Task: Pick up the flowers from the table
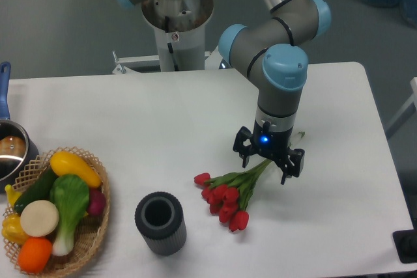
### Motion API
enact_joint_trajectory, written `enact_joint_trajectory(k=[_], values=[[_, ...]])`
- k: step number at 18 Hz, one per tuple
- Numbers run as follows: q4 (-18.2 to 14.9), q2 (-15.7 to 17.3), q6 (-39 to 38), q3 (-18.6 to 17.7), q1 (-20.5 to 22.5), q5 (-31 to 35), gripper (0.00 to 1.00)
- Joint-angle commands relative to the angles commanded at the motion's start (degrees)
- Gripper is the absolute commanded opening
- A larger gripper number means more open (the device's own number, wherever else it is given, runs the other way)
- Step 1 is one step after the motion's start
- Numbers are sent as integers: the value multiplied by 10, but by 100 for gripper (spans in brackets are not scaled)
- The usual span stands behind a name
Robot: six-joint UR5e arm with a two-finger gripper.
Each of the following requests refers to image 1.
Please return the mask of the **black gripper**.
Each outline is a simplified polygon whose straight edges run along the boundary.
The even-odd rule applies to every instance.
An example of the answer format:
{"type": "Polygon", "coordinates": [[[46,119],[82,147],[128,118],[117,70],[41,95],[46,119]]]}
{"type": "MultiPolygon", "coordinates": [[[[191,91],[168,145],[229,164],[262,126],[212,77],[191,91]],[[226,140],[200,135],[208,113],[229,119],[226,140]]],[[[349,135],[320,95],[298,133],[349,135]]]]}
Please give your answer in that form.
{"type": "Polygon", "coordinates": [[[286,179],[300,176],[304,166],[305,150],[289,148],[289,138],[293,129],[285,132],[267,132],[254,123],[253,133],[242,126],[236,134],[233,151],[242,159],[242,167],[246,168],[250,157],[254,154],[276,162],[282,171],[281,185],[286,179]]]}

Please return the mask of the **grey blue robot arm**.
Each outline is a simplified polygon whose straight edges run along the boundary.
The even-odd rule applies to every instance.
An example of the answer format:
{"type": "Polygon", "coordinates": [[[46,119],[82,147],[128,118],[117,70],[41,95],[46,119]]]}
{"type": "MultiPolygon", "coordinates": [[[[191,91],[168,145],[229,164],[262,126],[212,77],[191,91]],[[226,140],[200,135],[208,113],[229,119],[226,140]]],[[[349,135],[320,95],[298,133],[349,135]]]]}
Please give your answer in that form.
{"type": "MultiPolygon", "coordinates": [[[[202,70],[205,67],[205,26],[213,0],[117,0],[124,7],[141,5],[154,29],[161,71],[202,70]]],[[[301,44],[330,26],[330,8],[323,0],[264,0],[271,18],[250,29],[228,27],[218,42],[221,58],[259,91],[252,130],[238,131],[233,149],[247,164],[257,154],[273,161],[283,178],[302,171],[304,151],[291,149],[308,56],[301,44]]]]}

